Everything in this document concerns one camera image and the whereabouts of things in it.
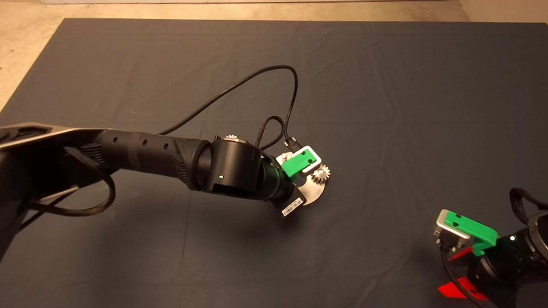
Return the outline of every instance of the silver gear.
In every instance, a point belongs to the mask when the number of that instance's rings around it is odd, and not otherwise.
[[[311,174],[311,178],[317,184],[324,184],[330,175],[331,171],[329,171],[329,168],[324,164],[320,164],[319,168]]]

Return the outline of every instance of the cable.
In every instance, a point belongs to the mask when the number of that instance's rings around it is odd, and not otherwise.
[[[54,207],[56,206],[59,202],[63,201],[64,199],[66,199],[68,196],[72,195],[74,192],[70,192],[70,193],[67,193],[66,195],[62,195],[60,197],[58,197],[57,199],[53,200],[51,203],[48,204],[49,207]],[[40,211],[36,214],[34,214],[33,216],[31,216],[29,219],[25,220],[21,226],[19,226],[19,231],[18,232],[21,232],[21,230],[23,230],[24,228],[28,227],[31,223],[35,222],[38,218],[40,218],[42,215],[44,215],[44,211]]]
[[[288,111],[287,111],[287,115],[286,115],[286,121],[285,121],[285,125],[283,127],[283,135],[286,137],[286,142],[289,144],[289,141],[292,141],[293,139],[289,136],[289,134],[287,133],[287,126],[289,124],[289,118],[291,118],[291,112],[293,110],[293,106],[295,105],[295,99],[297,98],[297,91],[298,91],[298,88],[299,88],[299,77],[297,76],[297,71],[292,67],[292,66],[289,66],[289,65],[273,65],[273,66],[267,66],[267,67],[264,67],[254,73],[252,73],[251,75],[248,75],[247,77],[243,78],[242,80],[238,81],[237,83],[233,84],[232,86],[228,87],[227,89],[223,90],[221,93],[217,94],[216,96],[214,96],[213,98],[211,98],[210,100],[208,100],[207,102],[205,102],[205,104],[203,104],[202,106],[200,106],[198,109],[196,109],[193,113],[191,113],[190,115],[188,115],[186,118],[184,118],[182,121],[178,122],[177,124],[171,126],[170,128],[168,129],[165,129],[163,131],[161,131],[160,133],[158,133],[159,135],[167,135],[177,129],[179,129],[181,126],[185,125],[186,123],[188,123],[190,120],[192,120],[193,118],[195,118],[198,114],[200,114],[202,111],[204,111],[207,107],[209,107],[211,104],[213,104],[214,102],[216,102],[218,99],[222,98],[223,96],[225,96],[226,94],[230,93],[231,91],[233,91],[234,89],[238,88],[239,86],[243,85],[244,83],[250,81],[251,79],[253,79],[254,77],[262,74],[262,73],[265,73],[265,72],[269,72],[269,71],[275,71],[275,70],[289,70],[291,71],[291,73],[293,74],[293,80],[294,80],[294,85],[293,85],[293,95],[291,97],[291,102],[289,103],[289,108],[288,108]]]
[[[527,192],[525,189],[512,188],[510,190],[510,204],[512,205],[512,211],[517,219],[519,219],[524,224],[527,224],[529,218],[527,217],[527,213],[525,212],[525,208],[523,207],[523,198],[530,203],[536,205],[536,208],[538,208],[539,210],[548,210],[548,203],[533,198],[533,196],[531,196],[531,194],[529,194],[529,192]]]
[[[282,130],[278,134],[278,137],[276,137],[274,140],[270,141],[265,146],[259,147],[259,145],[261,144],[262,135],[264,134],[266,126],[268,125],[268,123],[271,120],[274,120],[274,121],[278,122],[280,124]],[[283,137],[285,127],[286,127],[286,125],[283,123],[282,118],[280,118],[278,116],[268,117],[268,119],[266,119],[266,121],[261,125],[261,128],[259,129],[259,134],[257,135],[257,141],[255,141],[255,146],[264,151],[264,150],[268,149],[269,147],[273,146],[274,144],[278,143],[278,141],[280,141],[280,139]]]
[[[107,197],[107,199],[99,203],[98,205],[87,208],[87,209],[58,208],[58,207],[51,206],[51,204],[47,206],[45,204],[40,204],[40,203],[28,203],[28,204],[24,204],[24,207],[26,207],[27,209],[37,210],[40,212],[63,215],[63,216],[72,216],[72,217],[91,216],[91,215],[99,214],[103,212],[104,210],[106,210],[107,208],[109,208],[112,202],[114,202],[114,198],[116,197],[116,187],[114,185],[114,180],[112,180],[110,175],[105,174],[102,171],[101,167],[96,161],[94,161],[93,159],[89,158],[88,156],[80,152],[80,150],[74,147],[63,147],[63,149],[70,156],[74,157],[77,161],[81,162],[83,165],[88,167],[90,171],[92,171],[95,175],[97,175],[109,186],[109,196]]]
[[[440,247],[441,251],[441,257],[442,257],[442,264],[443,268],[446,271],[447,276],[451,279],[451,281],[455,284],[456,288],[461,291],[461,293],[468,298],[474,305],[480,307],[480,308],[488,308],[487,306],[480,303],[477,299],[475,299],[470,293],[463,287],[462,284],[455,278],[453,273],[451,272],[451,269],[449,268],[449,264],[447,263],[447,253],[449,250],[447,248]]]

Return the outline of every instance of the red plastic part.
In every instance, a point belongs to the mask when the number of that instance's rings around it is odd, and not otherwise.
[[[470,295],[472,295],[473,298],[477,300],[489,300],[487,296],[480,293],[476,289],[476,287],[470,281],[468,281],[468,278],[460,277],[459,279],[457,279],[457,281],[462,285],[463,288],[466,289],[466,291],[468,291]],[[464,294],[456,288],[453,282],[444,284],[443,286],[438,288],[438,291],[445,297],[462,299],[466,298],[466,296],[464,296]]]
[[[464,255],[467,255],[469,253],[472,253],[472,247],[468,247],[466,249],[464,249],[463,251],[459,252],[458,254],[452,256],[451,258],[449,258],[449,261],[452,261],[452,260],[455,260],[455,259],[458,259]]]

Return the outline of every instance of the gray mat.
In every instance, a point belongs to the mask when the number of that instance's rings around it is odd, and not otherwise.
[[[468,307],[436,290],[448,279],[433,222],[449,208],[505,235],[522,227],[510,188],[548,200],[547,55],[546,24],[65,20],[1,124],[158,132],[252,71],[290,64],[290,134],[333,175],[283,220],[267,203],[120,171],[108,211],[45,215],[16,236],[0,305]],[[261,76],[174,135],[254,139],[291,87],[289,73]],[[544,306],[546,287],[524,288],[518,307]]]

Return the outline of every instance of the sticker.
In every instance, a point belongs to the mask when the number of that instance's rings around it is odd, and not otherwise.
[[[283,209],[282,215],[284,217],[289,215],[289,213],[293,212],[293,210],[296,209],[301,204],[302,204],[301,198],[295,199],[295,201],[293,201],[290,205],[288,205],[286,208]]]

